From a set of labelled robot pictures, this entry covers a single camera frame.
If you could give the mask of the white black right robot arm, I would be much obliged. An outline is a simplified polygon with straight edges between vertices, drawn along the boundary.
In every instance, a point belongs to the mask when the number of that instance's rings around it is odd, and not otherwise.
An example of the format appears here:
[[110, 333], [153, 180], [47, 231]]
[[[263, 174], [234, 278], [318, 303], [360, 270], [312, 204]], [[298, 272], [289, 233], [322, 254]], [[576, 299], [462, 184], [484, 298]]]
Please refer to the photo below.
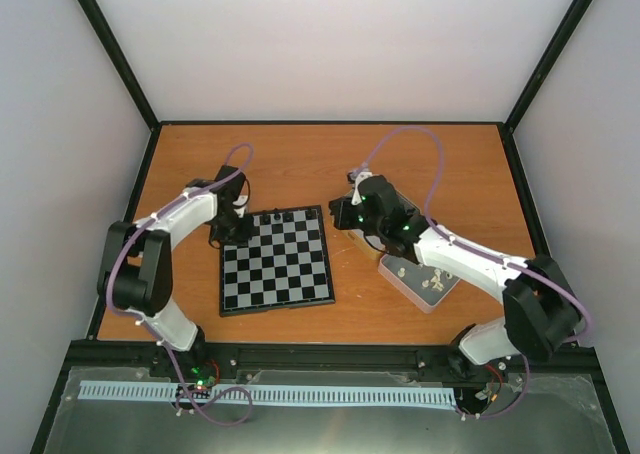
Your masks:
[[350, 194], [329, 203], [335, 228], [376, 238], [386, 252], [441, 269], [484, 291], [503, 315], [474, 325], [455, 341], [468, 362], [484, 365], [507, 356], [546, 362], [591, 319], [558, 263], [547, 255], [510, 256], [473, 243], [406, 206], [382, 175], [361, 173]]

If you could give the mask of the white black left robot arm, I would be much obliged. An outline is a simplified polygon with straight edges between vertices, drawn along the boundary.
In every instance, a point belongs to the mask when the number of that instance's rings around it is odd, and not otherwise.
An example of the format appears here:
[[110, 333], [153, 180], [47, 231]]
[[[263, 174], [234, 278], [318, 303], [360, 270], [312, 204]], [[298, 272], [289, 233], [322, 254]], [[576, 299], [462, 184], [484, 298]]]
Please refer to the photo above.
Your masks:
[[203, 225], [215, 245], [244, 246], [252, 236], [247, 213], [250, 184], [241, 169], [224, 164], [215, 179], [194, 179], [167, 206], [134, 223], [119, 221], [108, 231], [97, 292], [112, 312], [135, 319], [186, 376], [208, 364], [203, 329], [172, 297], [172, 251]]

